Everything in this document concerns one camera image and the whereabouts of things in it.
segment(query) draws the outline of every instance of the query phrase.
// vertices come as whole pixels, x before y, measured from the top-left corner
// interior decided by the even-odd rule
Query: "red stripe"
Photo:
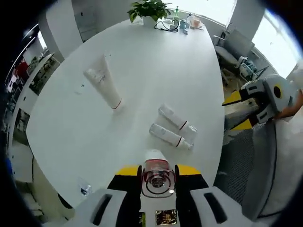
[[[120,100],[120,102],[118,103],[118,105],[115,108],[112,108],[112,109],[115,110],[116,108],[118,108],[118,106],[120,105],[121,102],[122,102],[122,99]]]
[[[176,145],[176,147],[179,145],[179,143],[181,142],[182,137],[180,137],[178,144]]]
[[[182,127],[179,129],[179,130],[181,130],[183,127],[184,127],[184,125],[187,123],[187,121],[185,121],[184,122],[184,124],[182,125]]]

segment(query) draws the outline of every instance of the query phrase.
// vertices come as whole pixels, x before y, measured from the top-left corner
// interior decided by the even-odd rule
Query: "office chair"
[[[238,68],[241,64],[240,57],[248,56],[255,45],[236,29],[227,35],[226,39],[214,35],[213,43],[219,59],[222,77],[228,84],[228,79],[222,69],[238,74]]]
[[[227,115],[224,137],[255,108]],[[244,216],[256,220],[269,197],[275,169],[276,129],[274,122],[268,122],[240,131],[223,145],[214,186],[238,202]]]

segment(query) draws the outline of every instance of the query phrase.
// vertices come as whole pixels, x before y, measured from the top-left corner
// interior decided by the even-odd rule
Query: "white pillar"
[[[82,43],[71,0],[58,0],[39,17],[39,28],[50,52],[63,61]]]

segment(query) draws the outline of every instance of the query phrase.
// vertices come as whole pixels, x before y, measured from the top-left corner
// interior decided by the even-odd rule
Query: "red object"
[[[27,74],[27,69],[28,69],[28,65],[25,61],[21,62],[16,68],[17,75],[20,78],[22,78],[24,81],[27,81],[27,79],[29,78],[29,75]]]

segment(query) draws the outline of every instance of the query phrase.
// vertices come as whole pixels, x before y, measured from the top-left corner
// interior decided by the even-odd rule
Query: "window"
[[[162,0],[169,8],[195,13],[226,25],[232,17],[236,0]]]
[[[277,73],[286,78],[301,59],[301,48],[288,26],[268,10],[252,39]]]
[[[39,39],[39,42],[40,42],[42,48],[43,48],[43,49],[44,49],[44,48],[47,48],[46,43],[45,43],[45,41],[44,41],[44,39],[43,39],[43,36],[42,36],[42,34],[41,34],[41,31],[38,32],[38,39]]]

